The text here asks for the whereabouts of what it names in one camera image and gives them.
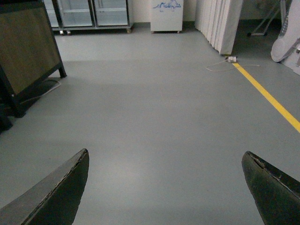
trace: white cable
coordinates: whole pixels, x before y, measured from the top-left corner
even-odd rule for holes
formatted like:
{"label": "white cable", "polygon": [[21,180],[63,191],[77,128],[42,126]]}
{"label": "white cable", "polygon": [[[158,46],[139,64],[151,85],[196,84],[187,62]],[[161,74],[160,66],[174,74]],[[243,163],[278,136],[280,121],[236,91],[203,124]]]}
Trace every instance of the white cable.
{"label": "white cable", "polygon": [[221,62],[217,62],[215,64],[212,64],[212,65],[209,65],[206,67],[207,70],[211,71],[211,72],[215,72],[215,73],[219,73],[219,72],[226,72],[226,71],[231,71],[231,70],[234,70],[234,69],[237,69],[237,68],[242,68],[242,67],[260,67],[260,65],[256,65],[256,64],[248,64],[248,65],[244,65],[244,66],[239,66],[239,67],[235,67],[235,68],[231,68],[231,69],[224,69],[224,70],[212,70],[212,69],[209,69],[209,67],[212,67],[212,66],[215,66],[215,65],[218,65],[220,63],[223,63],[223,62],[227,62],[228,60],[224,60],[224,61],[221,61]]}
{"label": "white cable", "polygon": [[45,80],[43,82],[47,82],[47,81],[54,81],[54,82],[57,83],[57,85],[55,85],[54,87],[52,87],[50,90],[48,90],[44,94],[36,96],[36,97],[29,98],[29,99],[26,99],[25,101],[20,102],[20,104],[24,104],[26,102],[32,101],[32,100],[37,99],[37,98],[41,98],[42,96],[45,96],[45,95],[49,94],[51,91],[53,91],[53,90],[57,89],[59,86],[61,86],[61,83],[59,81],[56,81],[56,80]]}

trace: yellow floor line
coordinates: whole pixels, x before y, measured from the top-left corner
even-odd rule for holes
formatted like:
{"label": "yellow floor line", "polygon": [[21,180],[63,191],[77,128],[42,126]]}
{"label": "yellow floor line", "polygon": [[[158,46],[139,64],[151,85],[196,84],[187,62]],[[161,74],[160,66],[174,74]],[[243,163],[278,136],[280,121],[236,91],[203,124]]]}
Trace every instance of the yellow floor line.
{"label": "yellow floor line", "polygon": [[300,133],[300,122],[293,117],[259,82],[257,82],[239,63],[233,65],[253,84],[253,86],[280,112],[280,114]]}

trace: power strip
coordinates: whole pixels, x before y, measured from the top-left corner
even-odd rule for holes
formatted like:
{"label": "power strip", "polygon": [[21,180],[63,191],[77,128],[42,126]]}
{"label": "power strip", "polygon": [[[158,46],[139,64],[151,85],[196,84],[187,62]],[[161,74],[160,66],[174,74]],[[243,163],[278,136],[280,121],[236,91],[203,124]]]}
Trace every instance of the power strip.
{"label": "power strip", "polygon": [[236,56],[227,56],[225,59],[226,59],[227,62],[230,62],[230,63],[237,62],[237,57]]}

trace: white chest freezer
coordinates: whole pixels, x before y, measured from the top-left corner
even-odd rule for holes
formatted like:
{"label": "white chest freezer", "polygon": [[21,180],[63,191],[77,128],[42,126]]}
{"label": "white chest freezer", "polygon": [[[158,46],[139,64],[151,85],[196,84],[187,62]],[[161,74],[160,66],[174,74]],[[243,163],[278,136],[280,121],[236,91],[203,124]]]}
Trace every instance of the white chest freezer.
{"label": "white chest freezer", "polygon": [[151,32],[182,31],[183,0],[151,0]]}

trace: glass door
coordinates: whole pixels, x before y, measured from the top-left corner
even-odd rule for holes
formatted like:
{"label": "glass door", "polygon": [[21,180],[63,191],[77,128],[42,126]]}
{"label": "glass door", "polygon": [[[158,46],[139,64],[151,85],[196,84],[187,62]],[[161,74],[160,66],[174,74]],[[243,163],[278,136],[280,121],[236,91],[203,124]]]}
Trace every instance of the glass door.
{"label": "glass door", "polygon": [[64,27],[93,25],[88,0],[59,0],[58,4]]}
{"label": "glass door", "polygon": [[128,25],[126,0],[94,0],[98,26]]}
{"label": "glass door", "polygon": [[52,0],[44,0],[44,4],[46,6],[46,10],[50,19],[51,26],[58,27],[58,21],[56,18]]}

